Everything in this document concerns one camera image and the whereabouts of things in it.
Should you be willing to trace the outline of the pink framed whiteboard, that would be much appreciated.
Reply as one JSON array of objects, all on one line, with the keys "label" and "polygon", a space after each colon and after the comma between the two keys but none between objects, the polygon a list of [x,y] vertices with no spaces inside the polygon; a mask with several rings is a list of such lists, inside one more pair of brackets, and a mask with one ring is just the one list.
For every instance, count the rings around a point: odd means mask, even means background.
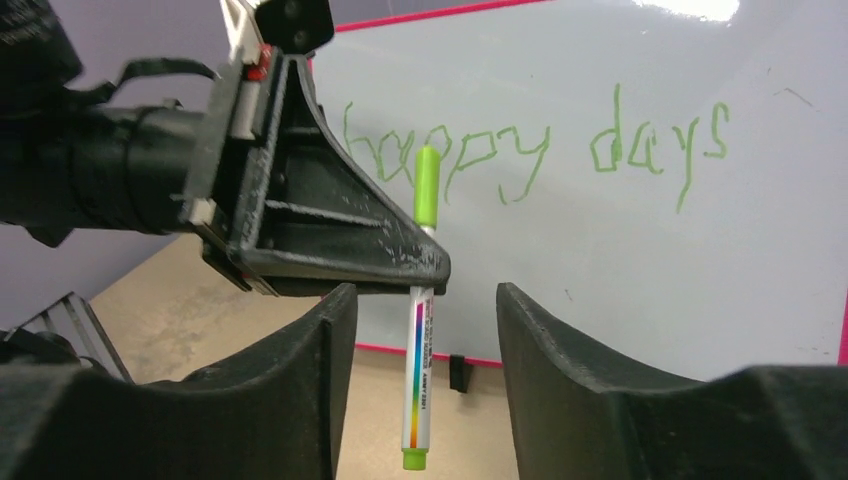
[{"label": "pink framed whiteboard", "polygon": [[847,5],[541,1],[348,26],[328,122],[401,206],[443,155],[434,348],[495,289],[693,378],[847,358]]}]

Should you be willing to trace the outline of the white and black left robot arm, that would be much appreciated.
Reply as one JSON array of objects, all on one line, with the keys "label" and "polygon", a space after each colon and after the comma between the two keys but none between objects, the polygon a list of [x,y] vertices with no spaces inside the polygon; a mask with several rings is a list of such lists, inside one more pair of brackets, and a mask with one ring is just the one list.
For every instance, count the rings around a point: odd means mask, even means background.
[{"label": "white and black left robot arm", "polygon": [[1,220],[49,247],[76,229],[193,233],[239,289],[446,291],[448,253],[354,162],[316,99],[326,1],[225,1],[230,52],[128,62],[122,82],[212,81],[208,107],[115,108],[118,82],[72,90],[81,62],[46,1],[1,5]]}]

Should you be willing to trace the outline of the green marker cap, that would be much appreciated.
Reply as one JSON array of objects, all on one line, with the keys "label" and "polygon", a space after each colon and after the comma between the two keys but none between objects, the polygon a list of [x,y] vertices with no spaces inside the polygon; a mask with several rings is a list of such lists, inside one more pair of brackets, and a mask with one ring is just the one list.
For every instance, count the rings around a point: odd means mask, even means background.
[{"label": "green marker cap", "polygon": [[430,145],[416,154],[414,180],[414,221],[435,229],[438,223],[441,154]]}]

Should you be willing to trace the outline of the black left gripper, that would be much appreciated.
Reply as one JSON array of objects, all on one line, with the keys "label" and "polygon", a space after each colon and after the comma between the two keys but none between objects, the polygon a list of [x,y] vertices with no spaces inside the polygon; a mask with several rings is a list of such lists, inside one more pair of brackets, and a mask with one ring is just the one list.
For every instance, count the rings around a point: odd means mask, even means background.
[{"label": "black left gripper", "polygon": [[219,72],[197,129],[178,219],[243,291],[442,295],[450,256],[334,137],[307,61],[263,44]]}]

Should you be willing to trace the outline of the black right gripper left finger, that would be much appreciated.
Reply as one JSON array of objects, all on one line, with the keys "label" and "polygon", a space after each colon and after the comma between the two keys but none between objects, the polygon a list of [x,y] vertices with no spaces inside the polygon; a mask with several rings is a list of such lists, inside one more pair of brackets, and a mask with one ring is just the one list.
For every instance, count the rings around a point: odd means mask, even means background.
[{"label": "black right gripper left finger", "polygon": [[71,365],[1,370],[5,479],[332,479],[357,326],[343,284],[179,382]]}]

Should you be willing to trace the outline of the white marker pen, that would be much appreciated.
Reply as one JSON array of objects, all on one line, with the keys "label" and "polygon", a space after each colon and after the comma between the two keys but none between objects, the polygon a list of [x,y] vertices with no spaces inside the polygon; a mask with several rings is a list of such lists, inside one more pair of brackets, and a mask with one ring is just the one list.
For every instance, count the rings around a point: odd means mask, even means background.
[{"label": "white marker pen", "polygon": [[430,448],[434,289],[411,287],[409,300],[401,451],[404,470],[423,471]]}]

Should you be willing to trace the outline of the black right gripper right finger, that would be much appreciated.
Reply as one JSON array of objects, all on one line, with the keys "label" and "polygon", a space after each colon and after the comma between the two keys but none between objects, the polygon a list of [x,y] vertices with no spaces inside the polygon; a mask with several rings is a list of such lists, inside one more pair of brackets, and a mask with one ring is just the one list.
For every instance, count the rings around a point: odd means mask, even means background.
[{"label": "black right gripper right finger", "polygon": [[523,479],[843,479],[847,370],[755,366],[700,382],[636,361],[511,283],[498,336]]}]

